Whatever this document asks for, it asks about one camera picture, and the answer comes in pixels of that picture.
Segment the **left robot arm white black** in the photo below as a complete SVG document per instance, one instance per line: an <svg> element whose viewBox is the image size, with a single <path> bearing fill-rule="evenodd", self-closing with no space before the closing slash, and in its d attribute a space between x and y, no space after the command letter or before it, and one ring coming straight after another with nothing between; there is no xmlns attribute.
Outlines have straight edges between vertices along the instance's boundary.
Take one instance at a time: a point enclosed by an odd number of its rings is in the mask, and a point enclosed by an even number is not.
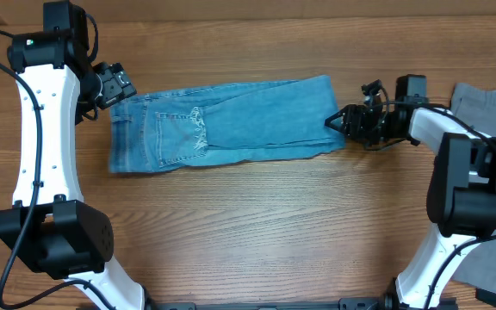
<svg viewBox="0 0 496 310"><path fill-rule="evenodd" d="M96 62L93 18L68 1L45 3L43 29L17 34L9 71L22 106L20 171L12 205L0 211L11 259L80 289L101 309L150 309L146 289L114 255L109 217L81 192L75 127L134 95L120 64Z"/></svg>

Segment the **light blue denim jeans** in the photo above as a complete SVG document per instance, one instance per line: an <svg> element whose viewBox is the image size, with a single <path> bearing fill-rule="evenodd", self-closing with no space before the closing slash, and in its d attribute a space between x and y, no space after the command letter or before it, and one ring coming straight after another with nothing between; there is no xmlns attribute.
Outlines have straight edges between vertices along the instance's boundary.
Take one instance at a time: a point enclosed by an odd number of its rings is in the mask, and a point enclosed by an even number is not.
<svg viewBox="0 0 496 310"><path fill-rule="evenodd" d="M344 138L325 125L337 110L328 76L134 96L110 110L109 170L159 173L312 158L344 148Z"/></svg>

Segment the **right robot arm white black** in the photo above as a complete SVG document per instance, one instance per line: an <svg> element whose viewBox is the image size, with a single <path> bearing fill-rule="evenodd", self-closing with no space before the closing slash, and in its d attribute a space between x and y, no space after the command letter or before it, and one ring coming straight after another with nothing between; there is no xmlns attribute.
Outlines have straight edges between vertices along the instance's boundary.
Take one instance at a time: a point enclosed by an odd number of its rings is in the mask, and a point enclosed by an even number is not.
<svg viewBox="0 0 496 310"><path fill-rule="evenodd" d="M381 151L408 141L426 145L435 158L426 196L431 222L408 266L381 297L342 298L341 309L456 309L442 297L466 256L496 240L496 137L464 123L427 96L423 75L396 80L394 97L382 82L362 87L363 103L350 104L325 120L325 126Z"/></svg>

